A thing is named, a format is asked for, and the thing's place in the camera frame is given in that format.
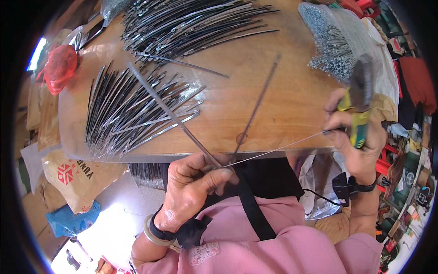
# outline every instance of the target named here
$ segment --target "wooden tabletop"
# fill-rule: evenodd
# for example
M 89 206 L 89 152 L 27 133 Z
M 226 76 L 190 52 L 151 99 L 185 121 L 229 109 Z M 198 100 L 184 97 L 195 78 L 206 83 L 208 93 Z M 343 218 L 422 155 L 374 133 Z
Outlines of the wooden tabletop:
M 279 32 L 229 41 L 182 60 L 229 75 L 229 79 L 178 64 L 166 64 L 162 68 L 168 71 L 162 82 L 179 72 L 191 85 L 190 91 L 207 85 L 187 103 L 203 100 L 198 108 L 201 115 L 185 125 L 210 152 L 234 151 L 238 135 L 245 128 L 277 53 L 281 53 L 281 61 L 240 152 L 276 149 L 321 130 L 324 104 L 339 84 L 327 73 L 307 66 L 315 55 L 315 45 L 312 33 L 298 13 L 299 3 L 300 0 L 256 2 L 257 5 L 273 4 L 273 8 L 281 10 L 259 16 L 268 24 L 263 29 L 279 28 Z M 121 16 L 115 18 L 103 34 L 80 51 L 80 67 L 59 96 L 61 143 L 68 157 L 90 159 L 84 145 L 84 132 L 92 79 L 111 60 L 114 60 L 114 69 L 125 68 L 125 58 L 134 60 L 121 49 L 120 35 L 124 27 L 120 21 Z M 328 139 L 319 135 L 286 150 L 331 146 Z M 180 129 L 174 128 L 122 158 L 107 161 L 166 162 L 172 156 L 196 151 L 199 148 Z M 156 156 L 165 157 L 157 160 Z

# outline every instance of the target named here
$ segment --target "bundle of metal rods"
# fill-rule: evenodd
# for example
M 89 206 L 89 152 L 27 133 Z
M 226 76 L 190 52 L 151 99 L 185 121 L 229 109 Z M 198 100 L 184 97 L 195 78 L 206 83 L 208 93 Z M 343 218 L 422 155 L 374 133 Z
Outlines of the bundle of metal rods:
M 353 50 L 342 31 L 329 20 L 326 6 L 303 2 L 298 11 L 314 34 L 317 56 L 312 56 L 309 66 L 333 75 L 337 80 L 350 81 L 356 63 Z
M 93 80 L 88 103 L 85 144 L 96 160 L 103 160 L 105 155 L 122 156 L 177 126 L 143 86 L 135 88 L 138 81 L 129 69 L 110 71 L 110 67 L 111 64 L 103 66 Z M 158 88 L 166 71 L 154 69 L 147 81 L 182 122 L 186 122 L 199 115 L 199 110 L 194 108 L 203 101 L 179 108 L 206 86 L 189 93 L 186 90 L 190 85 L 181 78 L 175 80 L 177 75 Z
M 328 72 L 338 80 L 348 82 L 356 58 L 341 31 L 329 25 L 322 28 L 319 33 L 315 33 L 313 41 L 316 45 L 316 53 L 319 55 L 312 56 L 309 65 Z
M 137 186 L 163 189 L 160 163 L 128 163 L 128 170 Z
M 246 32 L 267 25 L 253 17 L 272 10 L 271 5 L 253 6 L 245 0 L 137 0 L 125 13 L 122 24 L 124 49 L 137 56 L 149 54 L 173 59 L 186 56 L 221 43 L 259 33 Z M 149 62 L 152 57 L 140 56 Z

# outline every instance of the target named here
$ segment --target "lace trim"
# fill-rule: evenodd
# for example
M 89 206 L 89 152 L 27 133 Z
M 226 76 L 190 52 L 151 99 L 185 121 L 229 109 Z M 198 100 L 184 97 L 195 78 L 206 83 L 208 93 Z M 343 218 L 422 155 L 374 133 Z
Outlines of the lace trim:
M 207 258 L 213 257 L 219 253 L 219 243 L 211 242 L 203 246 L 197 246 L 189 249 L 189 265 L 199 265 Z

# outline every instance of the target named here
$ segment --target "black cable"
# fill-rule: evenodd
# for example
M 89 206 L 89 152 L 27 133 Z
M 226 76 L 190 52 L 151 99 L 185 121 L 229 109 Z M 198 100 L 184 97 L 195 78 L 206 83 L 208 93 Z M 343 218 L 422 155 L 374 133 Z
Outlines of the black cable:
M 310 190 L 310 189 L 303 189 L 303 190 L 310 191 L 310 192 L 312 192 L 313 194 L 315 194 L 316 196 L 319 196 L 320 198 L 323 198 L 324 200 L 326 200 L 327 202 L 330 202 L 330 203 L 334 204 L 335 206 L 341 206 L 341 205 L 342 205 L 342 204 L 340 204 L 340 203 L 335 203 L 335 202 L 333 202 L 332 200 L 329 200 L 329 199 L 327 199 L 327 198 L 325 198 L 325 197 L 319 195 L 318 193 L 316 193 L 316 192 L 313 191 L 313 190 Z

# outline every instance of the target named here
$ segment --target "pink shirt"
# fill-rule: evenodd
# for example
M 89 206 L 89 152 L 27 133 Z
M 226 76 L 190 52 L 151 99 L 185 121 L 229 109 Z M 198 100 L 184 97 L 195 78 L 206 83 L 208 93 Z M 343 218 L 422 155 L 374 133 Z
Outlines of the pink shirt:
M 238 196 L 203 210 L 213 220 L 201 246 L 181 253 L 169 249 L 137 273 L 377 273 L 383 245 L 356 233 L 333 245 L 328 236 L 304 226 L 304 208 L 296 197 L 256 197 L 277 237 L 259 241 Z

